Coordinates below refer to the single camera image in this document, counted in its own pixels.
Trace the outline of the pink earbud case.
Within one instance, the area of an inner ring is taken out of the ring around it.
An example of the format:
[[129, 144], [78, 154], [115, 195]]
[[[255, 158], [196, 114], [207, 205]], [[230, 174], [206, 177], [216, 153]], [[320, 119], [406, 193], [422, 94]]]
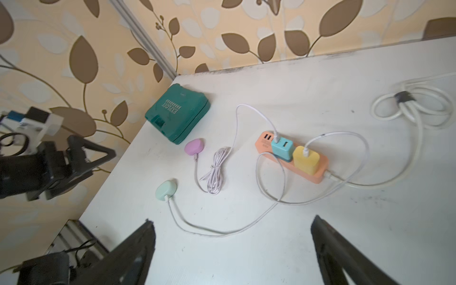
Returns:
[[184, 148], [184, 151], [189, 156], [195, 156], [200, 154], [204, 150], [204, 140], [201, 138], [188, 142]]

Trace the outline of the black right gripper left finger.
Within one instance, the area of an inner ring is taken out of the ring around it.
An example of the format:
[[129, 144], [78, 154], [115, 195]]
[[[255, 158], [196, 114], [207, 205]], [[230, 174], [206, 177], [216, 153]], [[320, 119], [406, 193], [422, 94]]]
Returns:
[[74, 285], [144, 285], [156, 245], [154, 224], [146, 220], [104, 259], [72, 282]]

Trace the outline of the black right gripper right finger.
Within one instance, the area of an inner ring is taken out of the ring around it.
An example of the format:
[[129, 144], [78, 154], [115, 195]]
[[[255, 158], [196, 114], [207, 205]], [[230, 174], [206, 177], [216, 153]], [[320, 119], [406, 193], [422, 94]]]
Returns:
[[347, 277], [357, 285], [397, 284], [319, 216], [311, 224], [311, 234], [325, 285], [346, 285]]

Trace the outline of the mint green earbud case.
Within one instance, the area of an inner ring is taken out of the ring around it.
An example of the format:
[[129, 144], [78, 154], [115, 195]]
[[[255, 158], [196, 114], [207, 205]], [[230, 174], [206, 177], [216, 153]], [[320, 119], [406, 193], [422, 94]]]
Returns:
[[178, 184], [175, 179], [166, 180], [164, 183], [158, 186], [155, 192], [155, 197], [159, 201], [169, 201], [178, 189]]

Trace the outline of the white charging cable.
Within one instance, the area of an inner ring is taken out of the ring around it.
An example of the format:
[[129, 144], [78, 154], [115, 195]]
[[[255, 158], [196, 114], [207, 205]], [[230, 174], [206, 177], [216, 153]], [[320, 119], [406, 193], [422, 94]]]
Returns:
[[198, 177], [198, 155], [199, 153], [193, 154], [193, 159], [195, 161], [195, 168], [194, 168], [194, 180], [198, 188], [203, 191], [204, 193], [208, 193], [211, 195], [217, 195], [222, 190], [222, 186], [224, 183], [223, 173], [222, 173], [222, 166], [227, 158], [230, 156], [233, 148], [235, 147], [238, 130], [239, 130], [239, 118], [238, 118], [238, 109], [241, 107], [246, 107], [250, 110], [253, 110], [258, 115], [262, 117], [273, 129], [273, 141], [275, 143], [279, 142], [281, 136], [277, 131], [277, 128], [274, 126], [271, 120], [269, 120], [260, 110], [254, 108], [249, 104], [241, 103], [237, 105], [235, 109], [235, 119], [236, 119], [236, 128], [235, 128], [235, 136], [233, 139], [233, 143], [230, 147], [223, 147], [216, 151], [213, 157], [213, 164], [210, 167], [210, 170], [203, 175], [201, 178]]

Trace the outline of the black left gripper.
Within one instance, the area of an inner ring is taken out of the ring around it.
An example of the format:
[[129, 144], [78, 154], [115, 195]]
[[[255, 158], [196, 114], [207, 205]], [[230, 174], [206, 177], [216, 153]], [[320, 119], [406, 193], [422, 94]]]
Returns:
[[44, 141], [38, 146], [36, 154], [27, 156], [28, 201], [39, 199], [41, 194], [47, 200], [63, 195], [92, 176], [86, 173], [116, 158], [115, 150], [78, 135], [70, 135], [67, 143], [68, 148], [59, 151], [53, 141]]

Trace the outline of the yellow charger plug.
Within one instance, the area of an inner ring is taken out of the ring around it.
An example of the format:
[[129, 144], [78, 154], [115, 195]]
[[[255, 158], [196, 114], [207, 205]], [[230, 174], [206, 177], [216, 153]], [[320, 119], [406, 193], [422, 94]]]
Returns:
[[319, 153], [304, 146], [298, 146], [293, 152], [293, 162], [295, 168], [308, 174], [314, 175], [319, 168], [321, 156]]

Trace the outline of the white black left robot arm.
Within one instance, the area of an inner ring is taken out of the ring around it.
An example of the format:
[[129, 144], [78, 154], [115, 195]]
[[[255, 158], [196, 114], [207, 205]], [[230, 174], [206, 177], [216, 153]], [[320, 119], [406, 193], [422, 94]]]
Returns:
[[115, 151], [71, 135], [29, 156], [1, 158], [1, 284], [13, 285], [10, 268], [43, 255], [68, 220], [81, 217], [108, 173], [100, 166]]

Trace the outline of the teal charger plug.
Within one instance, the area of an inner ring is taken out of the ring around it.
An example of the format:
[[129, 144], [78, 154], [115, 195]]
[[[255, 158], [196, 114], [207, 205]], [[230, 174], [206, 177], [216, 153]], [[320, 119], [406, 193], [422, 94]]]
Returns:
[[285, 137], [280, 137], [277, 140], [274, 138], [271, 142], [271, 148], [273, 154], [281, 160], [286, 162], [291, 162], [293, 160], [293, 152], [295, 150], [293, 141]]

